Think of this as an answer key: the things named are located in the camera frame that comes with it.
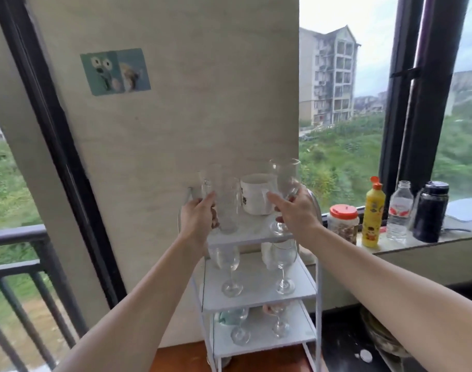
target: sky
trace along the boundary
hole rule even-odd
[[[355,96],[386,91],[398,0],[300,0],[300,26],[322,34],[348,25],[358,48]],[[472,0],[455,71],[472,70]]]

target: wall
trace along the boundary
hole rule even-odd
[[[209,162],[298,155],[298,0],[28,0],[128,290]],[[142,48],[151,91],[95,97],[81,53]],[[199,339],[185,294],[162,345]]]
[[[0,127],[88,326],[109,306],[0,28]]]

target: thermos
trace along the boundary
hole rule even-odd
[[[413,237],[437,243],[448,206],[450,186],[443,181],[428,181],[420,191],[413,222]]]

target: plastic bottle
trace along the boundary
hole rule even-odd
[[[410,191],[410,182],[401,180],[398,189],[389,200],[389,215],[387,222],[387,237],[391,240],[404,243],[406,231],[412,211],[413,194]]]
[[[372,176],[370,181],[372,182],[372,189],[367,192],[365,201],[361,243],[368,248],[377,248],[386,194],[382,192],[382,184],[377,176]]]

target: bottle label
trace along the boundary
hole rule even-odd
[[[389,214],[406,218],[410,215],[412,204],[413,200],[408,198],[396,198],[389,204]]]

